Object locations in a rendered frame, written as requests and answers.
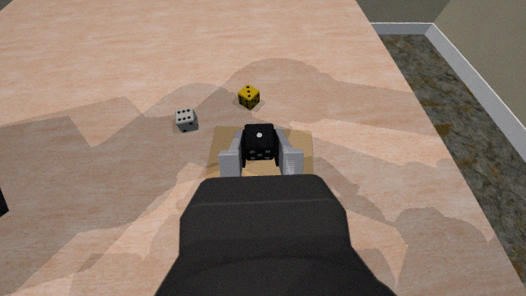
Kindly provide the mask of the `white die with black pips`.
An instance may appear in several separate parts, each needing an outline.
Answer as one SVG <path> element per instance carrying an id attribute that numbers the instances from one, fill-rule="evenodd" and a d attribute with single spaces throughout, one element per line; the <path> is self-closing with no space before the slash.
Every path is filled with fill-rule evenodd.
<path id="1" fill-rule="evenodd" d="M 199 129 L 197 116 L 193 108 L 176 110 L 175 121 L 182 133 Z"/>

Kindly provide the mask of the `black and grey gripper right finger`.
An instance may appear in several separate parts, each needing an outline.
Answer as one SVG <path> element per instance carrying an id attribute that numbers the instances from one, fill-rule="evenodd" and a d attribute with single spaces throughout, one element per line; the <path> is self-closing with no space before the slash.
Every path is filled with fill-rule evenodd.
<path id="1" fill-rule="evenodd" d="M 301 148 L 292 148 L 282 129 L 274 129 L 274 158 L 281 175 L 302 174 L 304 152 Z"/>

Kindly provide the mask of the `tan translucent mat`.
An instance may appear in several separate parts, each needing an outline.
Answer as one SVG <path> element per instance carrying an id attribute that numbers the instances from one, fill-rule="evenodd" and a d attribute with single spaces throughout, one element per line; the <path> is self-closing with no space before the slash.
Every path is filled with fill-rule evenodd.
<path id="1" fill-rule="evenodd" d="M 215 127 L 205 179 L 220 177 L 218 154 L 221 150 L 229 149 L 237 130 L 245 130 L 245 127 Z M 302 174 L 314 174 L 311 131 L 289 129 L 282 129 L 282 131 L 293 148 L 301 148 L 304 152 Z M 266 175 L 281 175 L 279 167 L 276 167 L 275 158 L 272 160 L 247 160 L 246 158 L 245 168 L 242 168 L 242 176 Z"/>

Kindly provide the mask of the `yellow die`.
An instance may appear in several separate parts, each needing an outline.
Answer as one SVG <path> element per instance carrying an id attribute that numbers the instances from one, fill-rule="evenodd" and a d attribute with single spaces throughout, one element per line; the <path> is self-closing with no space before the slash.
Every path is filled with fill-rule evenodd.
<path id="1" fill-rule="evenodd" d="M 238 100 L 240 105 L 252 110 L 260 102 L 260 91 L 246 85 L 238 92 Z"/>

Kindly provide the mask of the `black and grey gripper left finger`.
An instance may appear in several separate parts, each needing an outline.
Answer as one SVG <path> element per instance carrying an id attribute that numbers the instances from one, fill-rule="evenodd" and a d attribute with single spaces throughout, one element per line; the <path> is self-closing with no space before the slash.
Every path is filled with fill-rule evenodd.
<path id="1" fill-rule="evenodd" d="M 218 154 L 220 177 L 241 177 L 246 157 L 245 130 L 237 130 L 229 149 Z"/>

